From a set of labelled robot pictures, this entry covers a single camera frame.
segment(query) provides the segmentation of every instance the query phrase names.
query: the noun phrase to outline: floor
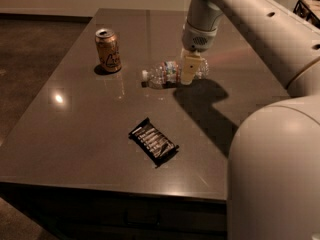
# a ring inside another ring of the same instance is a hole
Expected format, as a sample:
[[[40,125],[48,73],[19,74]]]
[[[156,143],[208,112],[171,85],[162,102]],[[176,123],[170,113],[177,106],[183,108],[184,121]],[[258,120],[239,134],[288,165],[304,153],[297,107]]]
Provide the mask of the floor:
[[[87,23],[0,19],[0,146]],[[56,240],[0,198],[0,240]]]

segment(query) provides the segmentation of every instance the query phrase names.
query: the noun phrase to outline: soda can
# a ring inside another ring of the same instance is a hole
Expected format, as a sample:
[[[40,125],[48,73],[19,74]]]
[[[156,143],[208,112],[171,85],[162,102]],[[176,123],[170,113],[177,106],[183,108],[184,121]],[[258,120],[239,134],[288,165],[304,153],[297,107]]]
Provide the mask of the soda can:
[[[112,29],[102,28],[96,32],[95,42],[102,68],[115,73],[121,69],[117,36]]]

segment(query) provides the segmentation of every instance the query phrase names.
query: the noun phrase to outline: table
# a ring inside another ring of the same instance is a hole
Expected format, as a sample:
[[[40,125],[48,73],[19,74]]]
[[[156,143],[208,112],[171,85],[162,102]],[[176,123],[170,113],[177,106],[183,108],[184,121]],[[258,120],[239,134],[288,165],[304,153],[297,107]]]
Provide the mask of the table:
[[[142,88],[143,69],[180,61],[185,17],[99,9],[2,145],[1,197],[61,239],[225,239],[232,138],[288,95],[226,18],[207,79]],[[116,74],[97,71],[102,27],[119,37]],[[146,117],[180,147],[159,168],[128,138]]]

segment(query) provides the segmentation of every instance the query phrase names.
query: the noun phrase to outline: bottle label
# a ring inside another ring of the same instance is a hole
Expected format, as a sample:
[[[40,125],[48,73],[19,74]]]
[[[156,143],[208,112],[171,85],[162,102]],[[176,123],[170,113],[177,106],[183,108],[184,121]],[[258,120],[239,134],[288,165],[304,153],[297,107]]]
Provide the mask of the bottle label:
[[[177,83],[180,82],[180,72],[177,62],[165,61],[163,64],[163,84],[166,82]]]

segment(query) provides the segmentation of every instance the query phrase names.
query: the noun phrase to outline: plastic bottle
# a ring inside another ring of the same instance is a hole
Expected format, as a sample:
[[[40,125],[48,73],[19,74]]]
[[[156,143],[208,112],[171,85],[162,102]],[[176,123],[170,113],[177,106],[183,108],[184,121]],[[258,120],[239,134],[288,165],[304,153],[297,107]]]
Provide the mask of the plastic bottle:
[[[142,81],[145,85],[154,89],[164,89],[176,86],[181,80],[181,68],[176,61],[165,61],[154,65],[149,70],[142,71]],[[208,76],[209,66],[207,60],[203,60],[197,70],[194,79],[203,79]]]

